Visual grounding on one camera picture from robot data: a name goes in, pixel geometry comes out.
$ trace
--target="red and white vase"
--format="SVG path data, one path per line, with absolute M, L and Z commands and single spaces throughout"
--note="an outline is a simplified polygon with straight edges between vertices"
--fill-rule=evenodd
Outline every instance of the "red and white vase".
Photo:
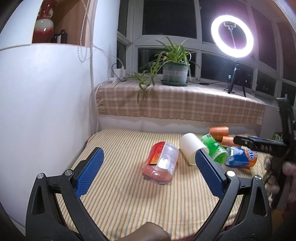
M 34 34 L 33 43 L 45 43 L 50 40 L 54 30 L 54 23 L 50 19 L 53 15 L 52 8 L 59 3 L 59 0 L 44 0 L 39 15 L 37 17 Z

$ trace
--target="white roll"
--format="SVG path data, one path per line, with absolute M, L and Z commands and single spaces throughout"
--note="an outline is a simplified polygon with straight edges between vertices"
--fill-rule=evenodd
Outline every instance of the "white roll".
M 179 147 L 184 154 L 189 165 L 195 166 L 195 153 L 200 149 L 204 149 L 209 154 L 209 148 L 201 142 L 193 133 L 187 133 L 179 140 Z

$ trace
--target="black bottle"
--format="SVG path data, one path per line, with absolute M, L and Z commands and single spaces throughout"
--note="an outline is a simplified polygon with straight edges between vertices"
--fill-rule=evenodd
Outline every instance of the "black bottle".
M 50 42 L 51 43 L 56 43 L 57 42 L 57 37 L 58 37 L 58 34 L 54 34 L 54 36 L 50 39 Z
M 62 29 L 61 32 L 58 34 L 57 42 L 60 44 L 66 44 L 67 38 L 68 34 L 66 33 L 66 30 Z

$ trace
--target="blue textured pad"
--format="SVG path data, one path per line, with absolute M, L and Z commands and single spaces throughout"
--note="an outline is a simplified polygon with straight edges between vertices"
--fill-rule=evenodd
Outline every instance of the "blue textured pad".
M 215 171 L 211 162 L 206 159 L 201 151 L 197 151 L 195 154 L 195 163 L 202 173 L 202 176 L 205 179 L 212 194 L 216 197 L 221 198 L 224 195 L 223 182 L 220 176 Z
M 77 179 L 75 194 L 78 198 L 89 190 L 104 161 L 104 151 L 98 149 Z

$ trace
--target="window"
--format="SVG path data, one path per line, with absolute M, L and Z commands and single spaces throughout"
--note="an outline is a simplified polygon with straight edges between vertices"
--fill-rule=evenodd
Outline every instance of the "window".
M 202 40 L 204 42 L 214 43 L 210 29 L 212 22 L 221 15 L 232 15 L 237 17 L 250 28 L 247 7 L 244 3 L 238 0 L 200 0 L 200 15 L 202 20 Z M 222 39 L 223 36 L 227 36 L 225 37 L 227 38 L 225 43 L 229 44 L 230 47 L 233 47 L 228 28 L 221 24 L 219 33 L 221 34 Z M 244 47 L 246 44 L 246 38 L 241 28 L 237 27 L 233 29 L 233 35 L 234 39 L 238 41 L 238 45 L 241 45 L 244 42 L 244 45 L 242 46 Z
M 126 22 L 128 16 L 128 0 L 120 0 L 118 32 L 126 36 Z
M 235 64 L 232 60 L 202 54 L 201 78 L 229 82 L 232 79 Z M 241 79 L 246 80 L 245 87 L 252 87 L 253 69 L 239 64 Z
M 196 39 L 193 0 L 144 0 L 143 35 Z
M 276 87 L 275 79 L 258 71 L 256 91 L 260 91 L 268 95 L 274 96 L 275 87 Z
M 295 94 L 296 94 L 296 87 L 295 86 L 289 85 L 285 82 L 282 83 L 281 97 L 287 98 L 289 100 L 291 106 L 294 106 Z
M 258 34 L 259 60 L 276 70 L 276 44 L 271 21 L 256 9 L 252 8 L 252 11 Z
M 290 24 L 288 22 L 278 23 L 278 26 L 281 34 L 281 45 L 284 58 L 283 78 L 296 82 L 296 52 Z
M 119 58 L 123 66 L 126 65 L 126 46 L 120 42 L 117 41 L 117 58 Z M 117 68 L 121 68 L 121 63 L 119 60 L 117 60 Z
M 139 56 L 138 56 L 138 72 L 143 73 L 144 70 L 149 70 L 151 67 L 151 62 L 157 59 L 155 56 L 156 52 L 163 51 L 163 49 L 139 49 Z M 191 61 L 195 62 L 196 53 L 191 54 Z M 195 64 L 190 62 L 190 71 L 191 76 L 195 76 Z

